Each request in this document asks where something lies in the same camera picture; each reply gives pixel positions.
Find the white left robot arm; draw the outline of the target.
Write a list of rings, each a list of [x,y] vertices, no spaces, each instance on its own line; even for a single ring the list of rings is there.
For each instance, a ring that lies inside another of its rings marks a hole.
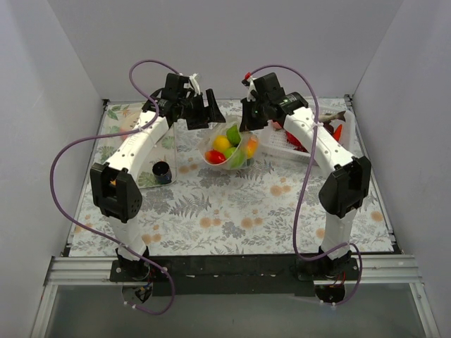
[[[214,92],[202,92],[198,74],[169,73],[163,88],[155,91],[142,107],[128,135],[104,163],[94,163],[90,182],[94,205],[106,216],[115,238],[118,255],[129,260],[127,275],[136,282],[149,276],[150,265],[140,258],[147,249],[137,224],[142,194],[137,185],[139,172],[150,151],[179,119],[190,130],[206,129],[210,123],[223,123]]]

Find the yellow lemon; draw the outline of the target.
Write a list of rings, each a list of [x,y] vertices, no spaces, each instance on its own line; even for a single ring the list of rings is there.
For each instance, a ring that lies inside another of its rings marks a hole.
[[[215,151],[219,151],[221,153],[224,153],[229,148],[233,147],[233,145],[230,143],[230,141],[228,140],[228,138],[225,135],[218,135],[215,138],[212,145],[213,145],[213,149]]]

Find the green cucumber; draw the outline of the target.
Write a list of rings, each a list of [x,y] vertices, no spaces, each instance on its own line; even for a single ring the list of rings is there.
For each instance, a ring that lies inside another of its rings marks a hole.
[[[247,168],[253,165],[253,163],[254,163],[253,158],[247,158],[246,156],[236,156],[230,162],[230,169],[238,170]]]

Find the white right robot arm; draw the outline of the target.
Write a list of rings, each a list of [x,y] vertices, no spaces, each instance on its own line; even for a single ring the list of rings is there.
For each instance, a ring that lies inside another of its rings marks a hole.
[[[342,257],[350,251],[350,234],[357,209],[369,192],[371,162],[344,148],[319,122],[317,108],[310,108],[297,92],[285,93],[275,73],[254,78],[245,75],[247,97],[241,100],[240,131],[264,129],[271,121],[279,125],[309,152],[326,176],[319,201],[326,212],[323,241],[316,259],[320,274],[327,280],[345,270]]]

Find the clear zip top bag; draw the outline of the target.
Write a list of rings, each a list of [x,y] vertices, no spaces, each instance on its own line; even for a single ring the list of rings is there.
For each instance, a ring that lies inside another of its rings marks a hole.
[[[207,164],[224,170],[244,169],[253,164],[259,138],[253,132],[241,132],[241,122],[240,116],[229,115],[198,143],[197,148]]]

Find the red yellow mango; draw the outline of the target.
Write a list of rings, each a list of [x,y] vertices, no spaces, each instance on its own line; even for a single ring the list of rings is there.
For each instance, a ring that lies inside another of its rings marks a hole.
[[[223,153],[221,153],[220,151],[214,150],[214,149],[207,151],[204,154],[204,158],[208,163],[210,163],[212,165],[222,164],[223,162],[225,162],[227,160],[227,158],[225,157],[225,155]]]

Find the green apple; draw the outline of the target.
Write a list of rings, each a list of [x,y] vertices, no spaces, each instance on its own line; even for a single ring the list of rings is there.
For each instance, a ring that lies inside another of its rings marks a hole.
[[[229,159],[235,153],[236,150],[237,150],[236,147],[230,147],[230,148],[226,149],[223,152],[223,154],[224,154],[226,159]]]

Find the yellow orange mango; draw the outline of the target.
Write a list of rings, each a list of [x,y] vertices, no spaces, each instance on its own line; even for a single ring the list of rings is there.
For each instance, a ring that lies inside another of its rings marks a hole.
[[[250,159],[254,156],[258,147],[259,147],[259,140],[256,137],[250,137],[248,139],[246,147],[245,147],[245,153],[247,155],[247,159]]]

